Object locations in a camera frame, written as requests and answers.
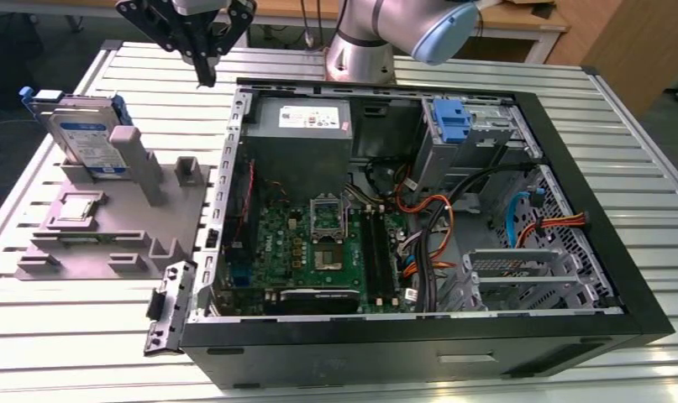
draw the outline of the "aluminum table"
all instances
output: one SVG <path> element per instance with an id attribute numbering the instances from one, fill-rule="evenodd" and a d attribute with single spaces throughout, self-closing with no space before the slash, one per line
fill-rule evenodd
<path id="1" fill-rule="evenodd" d="M 123 95 L 160 163 L 193 155 L 216 164 L 233 79 L 319 80 L 322 55 L 235 49 L 217 69 L 216 87 L 197 89 L 193 70 L 176 53 L 153 44 L 113 43 L 96 56 L 76 93 Z M 217 390 L 185 356 L 143 357 L 144 310 L 156 280 L 12 278 L 64 180 L 63 154 L 48 136 L 0 209 L 0 401 L 678 402 L 678 174 L 607 85 L 575 67 L 456 60 L 428 67 L 404 57 L 395 59 L 395 74 L 404 85 L 538 94 L 677 333 L 547 379 Z"/>

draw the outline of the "ram slot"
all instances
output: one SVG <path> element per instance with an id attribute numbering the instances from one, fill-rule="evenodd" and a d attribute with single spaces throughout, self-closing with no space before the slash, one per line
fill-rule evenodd
<path id="1" fill-rule="evenodd" d="M 388 233 L 383 215 L 360 214 L 360 247 L 363 250 L 363 270 L 368 301 L 383 301 L 395 296 L 394 274 L 390 263 Z"/>

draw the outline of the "red cable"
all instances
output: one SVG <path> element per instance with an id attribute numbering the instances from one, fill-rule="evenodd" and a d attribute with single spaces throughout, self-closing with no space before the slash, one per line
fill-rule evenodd
<path id="1" fill-rule="evenodd" d="M 241 216 L 239 217 L 239 225 L 236 226 L 236 233 L 233 234 L 233 240 L 239 238 L 239 231 L 241 230 L 241 224 L 244 223 L 244 216 L 248 211 L 248 203 L 251 202 L 251 190 L 254 189 L 254 161 L 248 163 L 248 190 L 247 197 L 244 197 L 244 205 L 241 207 Z"/>

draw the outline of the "blue cable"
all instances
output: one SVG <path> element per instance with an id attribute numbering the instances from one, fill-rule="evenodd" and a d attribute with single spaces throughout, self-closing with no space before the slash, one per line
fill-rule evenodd
<path id="1" fill-rule="evenodd" d="M 518 206 L 518 201 L 523 197 L 529 197 L 530 193 L 526 191 L 519 191 L 515 193 L 513 199 L 510 199 L 510 202 L 507 203 L 507 209 L 506 209 L 506 237 L 507 237 L 507 246 L 510 248 L 515 247 L 515 243 L 518 240 L 515 239 L 515 223 L 514 223 L 514 215 L 515 215 L 515 206 Z"/>

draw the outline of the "metal bracket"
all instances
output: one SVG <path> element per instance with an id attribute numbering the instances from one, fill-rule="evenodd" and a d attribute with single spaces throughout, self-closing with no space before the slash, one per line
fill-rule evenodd
<path id="1" fill-rule="evenodd" d="M 179 340 L 184 330 L 196 263 L 185 260 L 167 266 L 161 285 L 151 292 L 147 317 L 152 320 L 144 344 L 144 357 L 183 354 Z"/>

